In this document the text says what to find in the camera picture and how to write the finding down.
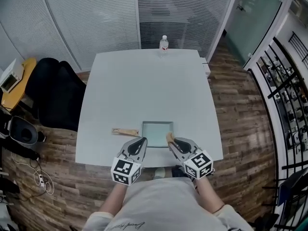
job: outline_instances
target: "chair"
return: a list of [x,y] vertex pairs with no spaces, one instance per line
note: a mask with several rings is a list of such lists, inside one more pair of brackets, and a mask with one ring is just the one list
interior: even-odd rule
[[43,126],[78,130],[86,84],[65,61],[43,58],[36,65],[25,93],[33,100],[32,115]]
[[278,181],[283,180],[279,187],[270,187],[265,186],[263,189],[277,189],[278,196],[277,202],[266,204],[263,203],[263,206],[280,206],[286,201],[288,201],[292,196],[306,194],[304,188],[308,186],[308,174],[306,173],[308,168],[304,168],[298,172],[293,173],[287,179],[278,179]]
[[251,227],[256,231],[270,230],[276,223],[279,215],[274,213],[266,213],[262,217],[258,217],[254,222],[249,222]]

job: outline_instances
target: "white cable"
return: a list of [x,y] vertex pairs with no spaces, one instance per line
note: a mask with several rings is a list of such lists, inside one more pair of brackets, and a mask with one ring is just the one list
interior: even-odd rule
[[30,166],[29,164],[18,163],[18,162],[16,162],[15,159],[14,159],[14,157],[13,157],[13,153],[12,153],[12,152],[11,152],[11,156],[12,156],[13,161],[14,161],[16,164],[27,165],[27,166],[29,166],[30,168],[32,168],[32,169],[34,170],[33,180],[34,180],[34,182],[35,182],[35,184],[36,184],[37,186],[40,185],[40,182],[38,182],[38,184],[37,184],[37,181],[35,180],[35,174],[38,174],[38,178],[39,178],[39,173],[38,173],[38,171],[41,171],[41,175],[42,175],[42,172],[43,172],[45,175],[47,175],[47,176],[49,177],[49,179],[51,180],[52,187],[51,187],[51,184],[49,183],[49,181],[47,181],[47,182],[45,182],[45,187],[44,187],[44,188],[45,188],[46,193],[48,193],[49,195],[53,195],[53,193],[54,193],[54,184],[53,184],[53,180],[52,180],[52,178],[49,176],[49,174],[47,174],[44,170],[41,170],[40,168],[39,168],[38,170],[36,170],[35,168],[33,168],[32,166]]

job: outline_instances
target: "table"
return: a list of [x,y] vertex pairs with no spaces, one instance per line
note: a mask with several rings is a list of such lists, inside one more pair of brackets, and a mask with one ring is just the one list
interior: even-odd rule
[[[96,54],[77,133],[76,162],[111,166],[133,137],[112,128],[141,129],[143,121],[172,121],[176,137],[192,139],[223,159],[217,115],[198,51],[159,49]],[[144,167],[179,164],[168,148],[147,148]]]
[[1,104],[8,111],[14,109],[24,96],[27,82],[33,69],[37,65],[37,61],[35,58],[28,58],[22,63],[22,65],[25,68],[22,80],[19,81],[19,83],[10,92],[4,92],[2,96]]

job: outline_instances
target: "black metal railing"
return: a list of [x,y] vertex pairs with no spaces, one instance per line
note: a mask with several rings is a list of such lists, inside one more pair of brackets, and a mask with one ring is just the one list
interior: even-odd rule
[[[279,195],[280,185],[286,184],[294,173],[304,172],[308,167],[308,89],[292,57],[276,38],[264,51],[257,66],[270,90],[267,98],[274,101],[278,111],[285,145],[283,153],[286,165],[276,167],[275,186],[264,187],[275,189],[273,203],[264,203],[264,205],[273,206],[274,212],[278,203],[283,200]],[[281,170],[285,171],[284,179],[278,177]],[[302,191],[291,194],[285,199],[279,223],[274,225],[277,230],[295,230],[306,218],[304,210],[308,199],[308,182],[301,186]]]
[[292,36],[290,37],[289,43],[292,44],[297,54],[300,56],[301,61],[306,66],[306,68],[308,68],[308,49],[295,32],[293,32]]

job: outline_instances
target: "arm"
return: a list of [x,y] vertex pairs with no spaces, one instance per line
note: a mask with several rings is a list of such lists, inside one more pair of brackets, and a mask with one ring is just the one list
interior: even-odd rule
[[197,180],[199,195],[201,196],[201,207],[210,213],[220,210],[225,204],[214,191],[211,183],[206,177]]
[[197,186],[201,196],[201,207],[215,215],[228,230],[253,231],[230,205],[223,203],[206,177],[197,180]]
[[101,208],[99,209],[100,212],[107,212],[111,215],[115,216],[120,209],[122,208],[122,204],[124,201],[124,197],[127,190],[126,185],[117,183]]

